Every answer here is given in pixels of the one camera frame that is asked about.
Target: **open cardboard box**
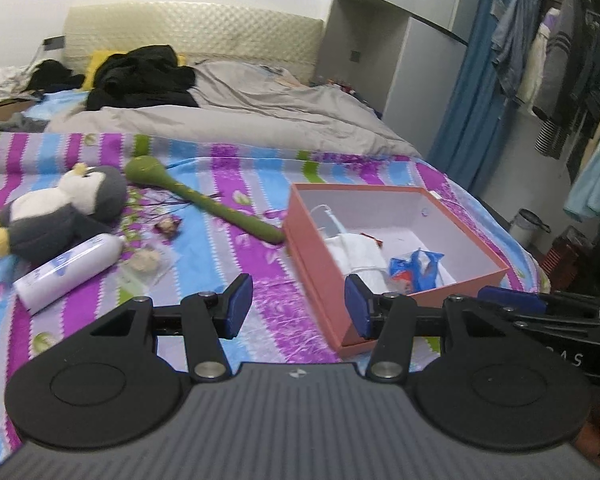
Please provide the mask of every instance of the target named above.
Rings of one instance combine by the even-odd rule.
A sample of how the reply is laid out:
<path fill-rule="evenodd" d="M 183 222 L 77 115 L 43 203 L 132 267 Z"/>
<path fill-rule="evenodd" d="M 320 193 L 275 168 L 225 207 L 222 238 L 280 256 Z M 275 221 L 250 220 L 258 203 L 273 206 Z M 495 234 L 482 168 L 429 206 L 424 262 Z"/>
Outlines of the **open cardboard box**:
<path fill-rule="evenodd" d="M 353 184 L 292 184 L 284 224 L 286 244 L 315 317 L 330 346 L 348 357 L 373 348 L 356 333 L 344 305 L 344 276 L 324 243 L 333 223 L 322 204 L 348 232 L 382 240 L 387 264 L 417 249 L 443 253 L 443 286 L 412 294 L 420 306 L 442 306 L 450 294 L 475 296 L 486 285 L 499 285 L 509 267 L 480 238 L 419 187 Z"/>

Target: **headboard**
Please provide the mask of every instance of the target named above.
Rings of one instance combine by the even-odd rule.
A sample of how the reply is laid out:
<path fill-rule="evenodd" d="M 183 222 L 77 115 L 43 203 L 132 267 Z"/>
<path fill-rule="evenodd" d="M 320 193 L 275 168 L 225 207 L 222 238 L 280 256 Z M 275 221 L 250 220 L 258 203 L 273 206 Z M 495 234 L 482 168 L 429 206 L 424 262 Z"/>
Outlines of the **headboard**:
<path fill-rule="evenodd" d="M 84 72 L 94 50 L 170 44 L 189 64 L 234 59 L 283 66 L 300 81 L 314 72 L 322 20 L 273 10 L 189 2 L 122 2 L 72 7 L 64 62 Z"/>

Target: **striped bedspread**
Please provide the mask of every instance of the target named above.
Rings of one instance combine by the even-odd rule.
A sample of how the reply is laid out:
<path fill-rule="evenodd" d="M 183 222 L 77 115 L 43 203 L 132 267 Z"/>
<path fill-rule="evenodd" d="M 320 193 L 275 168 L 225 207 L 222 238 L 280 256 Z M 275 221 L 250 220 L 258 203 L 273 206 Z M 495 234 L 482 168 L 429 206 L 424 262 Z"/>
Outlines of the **striped bedspread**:
<path fill-rule="evenodd" d="M 122 134 L 0 134 L 0 208 L 35 189 L 53 186 L 75 163 L 122 168 L 134 155 L 151 153 L 181 182 L 248 214 L 282 224 L 291 182 L 336 182 L 421 186 L 435 190 L 462 222 L 489 244 L 512 270 L 502 285 L 537 291 L 534 261 L 467 192 L 423 161 L 404 156 L 368 158 L 330 153 L 286 152 Z M 253 306 L 240 335 L 223 341 L 232 367 L 240 362 L 336 362 L 316 327 L 284 248 L 256 240 L 225 222 L 186 205 L 167 192 L 129 188 L 120 231 L 125 256 L 152 236 L 165 213 L 183 219 L 170 242 L 178 258 L 150 291 L 154 304 L 176 304 L 200 290 L 220 291 L 240 272 L 254 278 Z M 19 442 L 4 410 L 9 377 L 29 359 L 130 297 L 118 285 L 115 267 L 30 317 L 13 293 L 14 279 L 27 271 L 13 256 L 0 260 L 0 460 Z M 158 353 L 175 367 L 177 344 Z M 414 351 L 415 368 L 437 354 L 424 340 Z M 367 356 L 357 361 L 365 366 Z"/>

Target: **white bottle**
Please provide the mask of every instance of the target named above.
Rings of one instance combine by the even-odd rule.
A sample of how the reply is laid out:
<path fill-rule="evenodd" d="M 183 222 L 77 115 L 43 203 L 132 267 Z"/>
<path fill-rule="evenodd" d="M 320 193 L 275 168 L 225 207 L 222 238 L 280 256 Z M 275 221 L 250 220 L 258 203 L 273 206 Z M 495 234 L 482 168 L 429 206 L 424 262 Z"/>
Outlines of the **white bottle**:
<path fill-rule="evenodd" d="M 110 234 L 94 236 L 16 280 L 16 294 L 27 311 L 35 314 L 112 266 L 122 253 L 124 240 Z"/>

